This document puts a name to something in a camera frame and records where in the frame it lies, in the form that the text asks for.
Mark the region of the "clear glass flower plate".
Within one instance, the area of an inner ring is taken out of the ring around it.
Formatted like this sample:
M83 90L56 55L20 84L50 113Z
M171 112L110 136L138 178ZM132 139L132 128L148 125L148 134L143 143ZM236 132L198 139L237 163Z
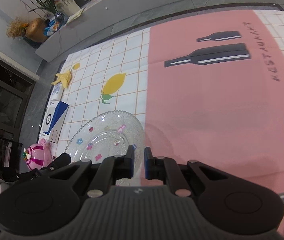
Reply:
M129 112L110 111L91 119L75 133L64 152L73 162L89 159L100 164L107 157L125 155L130 145L134 147L133 178L119 179L116 185L140 186L145 132Z

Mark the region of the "pink toy pot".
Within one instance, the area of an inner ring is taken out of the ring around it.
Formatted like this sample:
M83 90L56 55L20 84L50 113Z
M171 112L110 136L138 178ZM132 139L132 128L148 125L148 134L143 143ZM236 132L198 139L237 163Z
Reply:
M40 139L38 143L32 144L28 148L23 149L23 160L30 170L47 167L52 160L50 151L50 142Z

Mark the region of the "white blue box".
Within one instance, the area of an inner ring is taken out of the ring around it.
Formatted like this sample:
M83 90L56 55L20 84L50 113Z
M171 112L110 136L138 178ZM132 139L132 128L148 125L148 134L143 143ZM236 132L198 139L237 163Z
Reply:
M40 135L57 143L69 105L62 101L49 101L41 125Z

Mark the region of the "white tube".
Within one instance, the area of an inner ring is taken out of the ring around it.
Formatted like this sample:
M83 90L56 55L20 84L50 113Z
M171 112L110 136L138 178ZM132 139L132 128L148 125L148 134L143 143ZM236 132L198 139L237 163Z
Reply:
M51 101L60 101L60 99L62 98L63 90L64 90L64 88L63 88L63 85L61 83L54 85L52 93L51 93L50 100Z

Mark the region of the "checked lemon tablecloth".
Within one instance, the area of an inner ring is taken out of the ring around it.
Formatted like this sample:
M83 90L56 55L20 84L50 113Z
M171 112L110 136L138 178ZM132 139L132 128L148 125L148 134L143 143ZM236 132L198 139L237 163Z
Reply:
M145 130L150 28L67 57L63 70L71 70L72 80L62 99L70 108L59 140L53 145L54 155L65 150L85 122L104 112L130 112Z

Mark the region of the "pink restaurant placemat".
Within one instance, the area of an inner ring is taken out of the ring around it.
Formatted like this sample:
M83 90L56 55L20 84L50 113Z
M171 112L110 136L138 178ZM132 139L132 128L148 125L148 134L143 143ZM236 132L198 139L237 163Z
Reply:
M156 25L147 58L153 154L200 161L284 201L284 11L222 11Z

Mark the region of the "blue snack bag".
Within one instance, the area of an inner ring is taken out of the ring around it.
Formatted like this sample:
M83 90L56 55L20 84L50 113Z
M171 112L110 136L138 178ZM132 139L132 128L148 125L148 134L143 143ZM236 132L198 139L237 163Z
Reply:
M49 37L60 29L60 23L54 19L50 20L49 25L44 28L44 35Z

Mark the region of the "gold vase dried flowers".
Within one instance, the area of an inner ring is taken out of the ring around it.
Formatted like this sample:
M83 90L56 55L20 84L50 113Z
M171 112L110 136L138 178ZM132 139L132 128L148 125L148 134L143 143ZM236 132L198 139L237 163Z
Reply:
M47 27L42 18L35 18L31 21L17 17L7 27L6 35L10 38L25 37L31 41L43 43L47 40L44 29Z

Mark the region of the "dark blue vase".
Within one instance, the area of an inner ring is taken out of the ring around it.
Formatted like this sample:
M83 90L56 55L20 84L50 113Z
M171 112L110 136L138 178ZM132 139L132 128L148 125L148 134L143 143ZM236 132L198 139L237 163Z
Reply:
M54 19L56 22L58 22L61 25L65 25L67 23L69 16L67 16L64 12L57 11L54 14Z

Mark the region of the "white potted plant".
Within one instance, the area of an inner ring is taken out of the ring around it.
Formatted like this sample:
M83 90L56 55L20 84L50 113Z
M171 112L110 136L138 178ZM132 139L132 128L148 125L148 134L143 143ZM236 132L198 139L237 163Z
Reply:
M64 13L71 16L80 10L80 6L75 0L34 0L35 8L28 12L39 11L53 16L56 13Z

